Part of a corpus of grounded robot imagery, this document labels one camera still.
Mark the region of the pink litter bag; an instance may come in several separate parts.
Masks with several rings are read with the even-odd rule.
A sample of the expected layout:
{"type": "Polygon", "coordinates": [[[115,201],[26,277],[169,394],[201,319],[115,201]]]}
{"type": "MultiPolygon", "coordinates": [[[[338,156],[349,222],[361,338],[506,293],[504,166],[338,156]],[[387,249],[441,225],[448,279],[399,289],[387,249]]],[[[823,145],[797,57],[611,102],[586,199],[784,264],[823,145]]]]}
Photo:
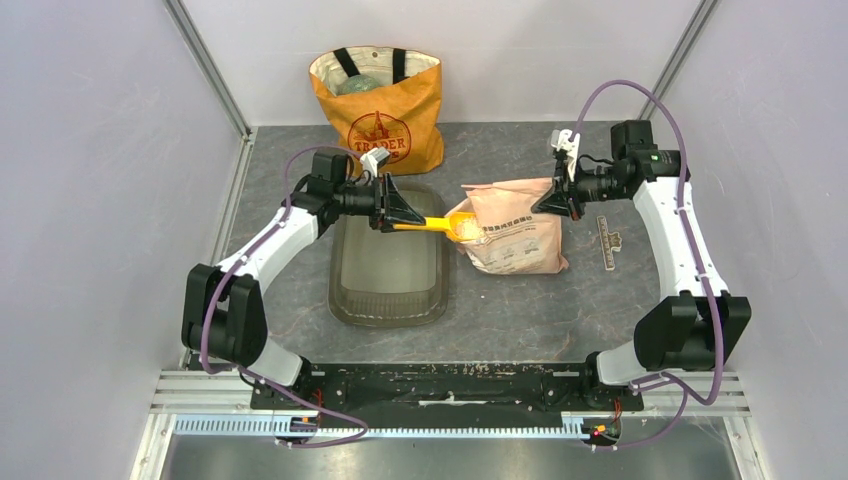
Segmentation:
{"type": "Polygon", "coordinates": [[[551,186],[547,177],[464,184],[466,199],[451,211],[474,213],[483,236],[458,242],[457,250],[477,270],[493,275],[558,274],[567,269],[561,218],[531,212],[551,186]]]}

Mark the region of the torn bag top strip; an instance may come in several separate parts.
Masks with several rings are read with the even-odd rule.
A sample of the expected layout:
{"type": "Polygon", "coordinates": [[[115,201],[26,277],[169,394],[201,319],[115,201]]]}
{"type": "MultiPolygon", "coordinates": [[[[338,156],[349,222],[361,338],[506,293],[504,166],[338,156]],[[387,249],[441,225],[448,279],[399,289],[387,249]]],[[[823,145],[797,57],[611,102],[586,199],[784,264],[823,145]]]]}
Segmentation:
{"type": "Polygon", "coordinates": [[[596,223],[599,232],[599,240],[602,249],[602,258],[606,271],[614,271],[615,253],[621,251],[622,239],[619,232],[614,232],[609,229],[608,222],[605,216],[598,216],[596,223]]]}

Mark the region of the grey translucent litter box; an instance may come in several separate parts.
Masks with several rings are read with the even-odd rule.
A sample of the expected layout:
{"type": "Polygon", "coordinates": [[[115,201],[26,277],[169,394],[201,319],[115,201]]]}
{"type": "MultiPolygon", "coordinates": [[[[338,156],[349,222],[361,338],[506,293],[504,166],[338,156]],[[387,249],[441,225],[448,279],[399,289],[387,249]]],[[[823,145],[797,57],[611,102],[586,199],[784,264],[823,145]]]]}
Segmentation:
{"type": "Polygon", "coordinates": [[[441,233],[381,233],[364,217],[342,217],[334,226],[329,310],[366,327],[432,323],[447,309],[452,256],[441,233]]]}

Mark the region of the orange plastic scoop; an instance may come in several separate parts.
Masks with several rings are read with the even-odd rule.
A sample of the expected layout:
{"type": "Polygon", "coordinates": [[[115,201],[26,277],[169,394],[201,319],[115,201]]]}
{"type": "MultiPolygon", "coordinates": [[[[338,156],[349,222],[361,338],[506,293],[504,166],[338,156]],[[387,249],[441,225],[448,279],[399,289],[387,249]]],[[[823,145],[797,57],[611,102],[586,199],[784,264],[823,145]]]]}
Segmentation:
{"type": "MultiPolygon", "coordinates": [[[[442,233],[453,242],[466,242],[457,237],[455,226],[459,221],[468,217],[475,217],[477,219],[476,215],[471,212],[454,212],[444,217],[425,217],[426,223],[423,226],[395,225],[393,228],[400,231],[427,231],[442,233]]],[[[478,240],[485,236],[485,232],[481,226],[480,229],[482,230],[483,235],[480,238],[472,240],[478,240]]]]}

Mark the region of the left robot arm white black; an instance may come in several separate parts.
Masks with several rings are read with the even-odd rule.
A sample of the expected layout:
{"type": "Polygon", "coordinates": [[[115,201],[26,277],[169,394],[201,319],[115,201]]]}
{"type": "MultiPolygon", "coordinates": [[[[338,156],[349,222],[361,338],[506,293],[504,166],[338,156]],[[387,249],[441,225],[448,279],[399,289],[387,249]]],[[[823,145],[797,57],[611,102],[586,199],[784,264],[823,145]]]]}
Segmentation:
{"type": "Polygon", "coordinates": [[[210,358],[275,383],[290,408],[307,405],[314,383],[308,361],[269,336],[263,295],[303,249],[343,216],[363,217],[377,231],[421,226],[424,217],[400,195],[388,173],[390,153],[373,147],[357,154],[341,147],[310,148],[312,166],[280,208],[245,246],[215,265],[198,264],[187,277],[182,344],[201,357],[204,370],[218,372],[210,358]]]}

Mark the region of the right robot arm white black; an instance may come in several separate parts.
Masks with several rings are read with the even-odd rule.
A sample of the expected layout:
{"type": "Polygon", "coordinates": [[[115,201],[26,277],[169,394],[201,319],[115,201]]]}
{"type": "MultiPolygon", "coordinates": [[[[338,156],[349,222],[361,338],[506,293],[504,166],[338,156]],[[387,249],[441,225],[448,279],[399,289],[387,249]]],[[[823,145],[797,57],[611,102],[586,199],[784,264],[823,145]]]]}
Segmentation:
{"type": "Polygon", "coordinates": [[[591,373],[577,382],[579,400],[601,409],[616,398],[617,387],[640,394],[672,384],[702,405],[713,404],[752,309],[747,298],[731,294],[712,262],[683,150],[659,148],[646,120],[614,125],[612,158],[593,171],[580,165],[579,133],[555,130],[550,145],[552,186],[533,212],[577,221],[589,203],[632,201],[660,280],[660,301],[637,322],[632,340],[588,358],[591,373]]]}

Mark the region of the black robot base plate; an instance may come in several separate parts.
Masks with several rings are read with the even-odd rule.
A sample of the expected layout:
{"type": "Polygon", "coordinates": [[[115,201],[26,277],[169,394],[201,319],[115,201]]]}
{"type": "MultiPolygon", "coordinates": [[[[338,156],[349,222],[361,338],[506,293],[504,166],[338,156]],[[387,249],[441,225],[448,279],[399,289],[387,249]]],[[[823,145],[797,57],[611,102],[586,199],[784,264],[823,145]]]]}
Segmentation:
{"type": "Polygon", "coordinates": [[[564,413],[644,408],[586,363],[316,363],[294,391],[373,430],[556,427],[564,413]]]}

